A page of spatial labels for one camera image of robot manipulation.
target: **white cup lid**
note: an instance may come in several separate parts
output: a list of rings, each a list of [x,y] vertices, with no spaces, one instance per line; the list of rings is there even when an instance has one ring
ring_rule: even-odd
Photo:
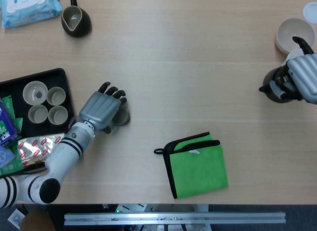
[[[308,3],[303,9],[303,15],[308,22],[317,24],[317,2]]]

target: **black tray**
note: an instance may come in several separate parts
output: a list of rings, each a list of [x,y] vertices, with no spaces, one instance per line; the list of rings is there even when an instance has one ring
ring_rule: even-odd
[[[66,100],[62,104],[68,111],[68,119],[66,123],[60,126],[53,125],[47,119],[41,124],[34,124],[28,119],[28,112],[31,105],[23,100],[22,92],[26,84],[31,81],[42,81],[48,89],[59,86],[64,89],[66,93]],[[24,138],[63,133],[67,130],[69,120],[74,117],[74,110],[71,104],[71,96],[67,83],[66,73],[62,68],[56,68],[49,71],[44,71],[9,81],[0,82],[0,97],[12,96],[13,108],[16,118],[23,118],[23,125],[21,135]],[[45,101],[43,105],[46,106],[48,111],[52,106]]]

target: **floor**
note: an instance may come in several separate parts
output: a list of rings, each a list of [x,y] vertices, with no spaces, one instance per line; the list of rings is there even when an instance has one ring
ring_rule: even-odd
[[[66,213],[102,213],[111,212],[116,205],[110,206],[107,210],[102,205],[18,205],[17,208],[22,213],[27,213],[31,209],[42,209],[48,212],[53,220],[56,229],[59,230],[87,230],[87,227],[63,228],[63,216]],[[16,231],[7,219],[16,207],[0,210],[1,231]],[[316,231],[317,230],[317,206],[296,205],[296,206],[262,206],[262,205],[210,205],[211,212],[285,212],[285,225],[216,225],[212,226],[213,231]],[[103,227],[89,227],[90,231],[105,230]]]

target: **green cloth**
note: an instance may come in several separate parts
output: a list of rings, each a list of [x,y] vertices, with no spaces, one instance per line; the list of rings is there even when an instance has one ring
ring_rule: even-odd
[[[23,118],[15,118],[12,97],[11,96],[4,97],[4,98],[2,98],[2,102],[5,106],[7,113],[11,117],[14,125],[16,126],[18,131],[21,132]],[[18,172],[18,171],[24,169],[24,167],[22,166],[21,159],[20,159],[20,154],[18,152],[18,142],[16,141],[13,144],[11,144],[9,146],[9,149],[15,155],[15,158],[12,160],[12,162],[10,162],[4,168],[0,169],[0,176],[15,173],[15,172]]]
[[[211,140],[210,135],[183,141],[176,145],[174,151],[188,144],[209,140]],[[211,146],[196,150],[199,154],[189,151],[170,154],[177,198],[228,187],[222,146]]]

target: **candy wrapper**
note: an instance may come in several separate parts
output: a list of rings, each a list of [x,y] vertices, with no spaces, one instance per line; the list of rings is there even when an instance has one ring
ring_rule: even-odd
[[[27,167],[31,164],[44,162],[64,135],[60,133],[19,140],[18,151],[22,165]]]

